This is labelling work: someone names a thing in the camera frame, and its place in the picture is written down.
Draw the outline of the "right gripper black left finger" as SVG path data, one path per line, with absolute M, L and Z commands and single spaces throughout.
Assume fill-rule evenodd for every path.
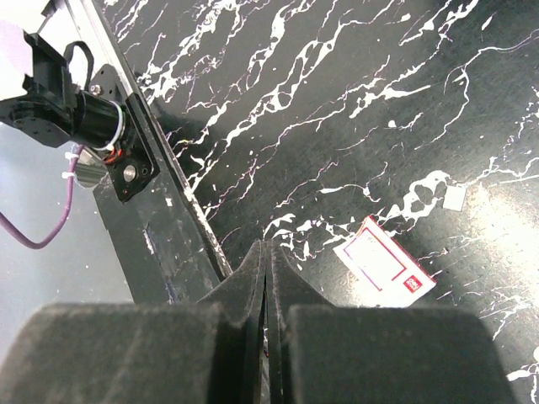
M 2 402 L 260 402 L 264 257 L 255 242 L 193 305 L 43 307 L 2 364 Z

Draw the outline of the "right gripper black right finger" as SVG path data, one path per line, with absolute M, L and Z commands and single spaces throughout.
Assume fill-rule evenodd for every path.
M 274 403 L 513 403 L 486 327 L 444 307 L 332 305 L 269 243 Z

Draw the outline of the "red white staple box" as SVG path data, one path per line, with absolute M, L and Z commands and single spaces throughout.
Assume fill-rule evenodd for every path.
M 334 252 L 357 278 L 362 306 L 409 307 L 436 286 L 432 276 L 370 216 Z

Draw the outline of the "small white staple piece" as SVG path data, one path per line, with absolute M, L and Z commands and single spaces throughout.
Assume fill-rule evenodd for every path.
M 462 211 L 467 189 L 465 187 L 448 185 L 442 207 L 446 210 Z

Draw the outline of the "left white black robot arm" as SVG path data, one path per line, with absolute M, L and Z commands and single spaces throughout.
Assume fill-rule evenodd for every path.
M 48 147 L 110 151 L 124 135 L 121 104 L 90 92 L 94 57 L 77 40 L 63 54 L 39 34 L 1 22 L 1 123 Z

